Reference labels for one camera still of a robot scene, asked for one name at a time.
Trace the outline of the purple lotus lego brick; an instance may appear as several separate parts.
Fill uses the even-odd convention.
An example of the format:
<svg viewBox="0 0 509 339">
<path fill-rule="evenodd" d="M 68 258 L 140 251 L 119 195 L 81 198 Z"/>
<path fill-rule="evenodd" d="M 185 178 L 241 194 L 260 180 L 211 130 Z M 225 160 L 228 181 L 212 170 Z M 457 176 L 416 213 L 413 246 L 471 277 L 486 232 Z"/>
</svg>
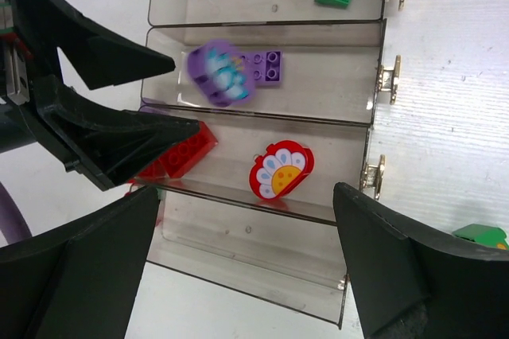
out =
<svg viewBox="0 0 509 339">
<path fill-rule="evenodd" d="M 255 96 L 253 68 L 227 40 L 215 39 L 191 51 L 186 71 L 205 98 L 215 107 L 250 102 Z"/>
</svg>

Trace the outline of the red flower lego brick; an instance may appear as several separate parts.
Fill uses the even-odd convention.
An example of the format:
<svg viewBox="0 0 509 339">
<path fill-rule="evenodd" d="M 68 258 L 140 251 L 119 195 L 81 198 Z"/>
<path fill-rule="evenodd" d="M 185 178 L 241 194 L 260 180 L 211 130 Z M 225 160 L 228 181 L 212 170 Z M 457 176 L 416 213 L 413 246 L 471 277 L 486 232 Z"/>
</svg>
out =
<svg viewBox="0 0 509 339">
<path fill-rule="evenodd" d="M 279 199 L 297 188 L 313 171 L 313 152 L 299 142 L 281 140 L 254 159 L 249 174 L 251 191 L 263 200 Z"/>
</svg>

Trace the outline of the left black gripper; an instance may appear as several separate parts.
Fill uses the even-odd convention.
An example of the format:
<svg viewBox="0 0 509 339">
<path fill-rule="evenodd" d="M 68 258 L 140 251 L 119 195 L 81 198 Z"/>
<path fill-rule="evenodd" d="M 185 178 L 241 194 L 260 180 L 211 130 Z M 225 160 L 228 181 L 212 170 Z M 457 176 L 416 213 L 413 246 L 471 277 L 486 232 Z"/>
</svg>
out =
<svg viewBox="0 0 509 339">
<path fill-rule="evenodd" d="M 38 141 L 66 170 L 108 190 L 199 132 L 195 119 L 119 111 L 84 98 L 56 78 L 58 49 L 90 90 L 176 67 L 172 57 L 101 26 L 66 0 L 1 0 L 2 153 Z M 46 77 L 33 85 L 36 74 Z"/>
</svg>

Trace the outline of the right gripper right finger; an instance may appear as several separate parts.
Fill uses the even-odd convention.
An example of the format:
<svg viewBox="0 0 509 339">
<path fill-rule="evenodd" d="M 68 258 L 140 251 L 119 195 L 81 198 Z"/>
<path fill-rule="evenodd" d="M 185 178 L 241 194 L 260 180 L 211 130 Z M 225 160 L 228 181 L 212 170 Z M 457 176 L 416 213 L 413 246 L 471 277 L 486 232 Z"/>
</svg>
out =
<svg viewBox="0 0 509 339">
<path fill-rule="evenodd" d="M 508 253 L 456 238 L 350 185 L 333 208 L 365 338 L 506 338 Z"/>
</svg>

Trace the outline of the red rectangular lego brick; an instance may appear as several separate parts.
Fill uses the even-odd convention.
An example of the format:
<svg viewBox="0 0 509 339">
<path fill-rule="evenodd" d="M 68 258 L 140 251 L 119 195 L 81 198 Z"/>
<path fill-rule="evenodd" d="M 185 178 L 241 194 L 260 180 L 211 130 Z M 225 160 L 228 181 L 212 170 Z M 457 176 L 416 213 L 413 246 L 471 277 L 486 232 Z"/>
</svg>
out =
<svg viewBox="0 0 509 339">
<path fill-rule="evenodd" d="M 137 177 L 150 180 L 163 177 L 182 178 L 218 144 L 208 126 L 204 122 L 199 124 L 200 130 L 197 134 L 172 146 Z"/>
</svg>

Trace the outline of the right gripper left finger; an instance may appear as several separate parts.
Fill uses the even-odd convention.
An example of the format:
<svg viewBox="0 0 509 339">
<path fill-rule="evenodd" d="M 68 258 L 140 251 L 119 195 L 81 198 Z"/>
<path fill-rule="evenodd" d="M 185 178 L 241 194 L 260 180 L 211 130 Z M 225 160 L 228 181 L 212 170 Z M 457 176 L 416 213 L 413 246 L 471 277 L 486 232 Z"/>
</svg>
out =
<svg viewBox="0 0 509 339">
<path fill-rule="evenodd" d="M 143 187 L 33 235 L 1 190 L 1 336 L 123 338 L 159 208 Z"/>
</svg>

